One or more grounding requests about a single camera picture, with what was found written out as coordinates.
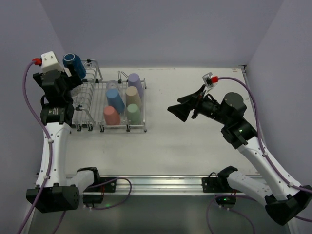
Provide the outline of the green plastic cup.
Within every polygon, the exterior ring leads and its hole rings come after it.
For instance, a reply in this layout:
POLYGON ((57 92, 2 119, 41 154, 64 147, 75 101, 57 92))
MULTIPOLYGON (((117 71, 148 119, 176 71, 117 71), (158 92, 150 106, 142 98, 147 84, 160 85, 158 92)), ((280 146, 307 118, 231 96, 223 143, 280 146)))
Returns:
POLYGON ((132 125, 141 123, 141 110, 136 104, 129 104, 127 107, 127 119, 132 125))

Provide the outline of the floral white mug orange inside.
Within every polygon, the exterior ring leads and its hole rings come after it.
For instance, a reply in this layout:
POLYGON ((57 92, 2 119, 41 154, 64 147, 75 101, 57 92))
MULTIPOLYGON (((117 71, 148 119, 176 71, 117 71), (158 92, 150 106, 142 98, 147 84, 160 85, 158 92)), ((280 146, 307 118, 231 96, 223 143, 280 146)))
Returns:
POLYGON ((79 85, 79 86, 73 88, 73 89, 70 91, 71 97, 72 97, 72 98, 76 97, 76 96, 81 92, 81 90, 82 90, 82 85, 79 85))

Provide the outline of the pink plastic cup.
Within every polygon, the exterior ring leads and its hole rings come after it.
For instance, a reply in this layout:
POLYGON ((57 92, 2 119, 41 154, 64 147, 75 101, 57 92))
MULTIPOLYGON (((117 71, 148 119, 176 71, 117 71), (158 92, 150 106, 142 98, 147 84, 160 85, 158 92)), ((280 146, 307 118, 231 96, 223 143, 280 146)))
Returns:
POLYGON ((113 106, 107 106, 103 111, 104 119, 107 125, 119 125, 120 116, 113 106))

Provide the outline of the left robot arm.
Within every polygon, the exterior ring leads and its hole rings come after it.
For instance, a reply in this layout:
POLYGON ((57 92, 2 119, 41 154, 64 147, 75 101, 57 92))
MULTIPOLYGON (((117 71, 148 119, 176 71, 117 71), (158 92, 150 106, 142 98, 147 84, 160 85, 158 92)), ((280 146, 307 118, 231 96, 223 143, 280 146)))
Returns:
POLYGON ((26 199, 41 213, 78 208, 80 194, 100 181, 97 168, 85 167, 66 178, 65 158, 68 136, 74 115, 71 90, 82 84, 78 74, 67 75, 62 68, 43 68, 33 79, 44 91, 41 113, 35 116, 43 130, 44 144, 39 176, 35 188, 28 189, 26 199))

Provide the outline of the dark blue ceramic mug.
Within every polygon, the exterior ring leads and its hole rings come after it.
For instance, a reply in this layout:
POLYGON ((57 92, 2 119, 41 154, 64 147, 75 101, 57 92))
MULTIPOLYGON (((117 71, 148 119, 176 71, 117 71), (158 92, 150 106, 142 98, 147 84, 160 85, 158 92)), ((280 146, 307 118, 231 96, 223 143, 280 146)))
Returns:
POLYGON ((63 65, 70 71, 75 71, 80 79, 84 79, 86 76, 86 70, 78 55, 74 53, 67 53, 63 56, 63 65))

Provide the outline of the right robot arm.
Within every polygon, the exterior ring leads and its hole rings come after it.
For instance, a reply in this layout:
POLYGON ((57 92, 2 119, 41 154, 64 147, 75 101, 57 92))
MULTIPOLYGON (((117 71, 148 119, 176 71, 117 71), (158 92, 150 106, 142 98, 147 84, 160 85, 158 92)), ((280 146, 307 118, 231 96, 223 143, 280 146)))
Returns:
POLYGON ((185 122, 192 112, 195 119, 199 114, 223 124, 221 133, 225 140, 238 150, 260 173, 265 183, 260 183, 229 166, 217 174, 223 187, 238 190, 265 207, 270 218, 285 225, 312 199, 312 188, 303 186, 294 179, 266 149, 256 129, 244 118, 247 107, 243 97, 234 92, 227 93, 218 103, 205 87, 191 95, 179 98, 178 104, 168 111, 185 122))

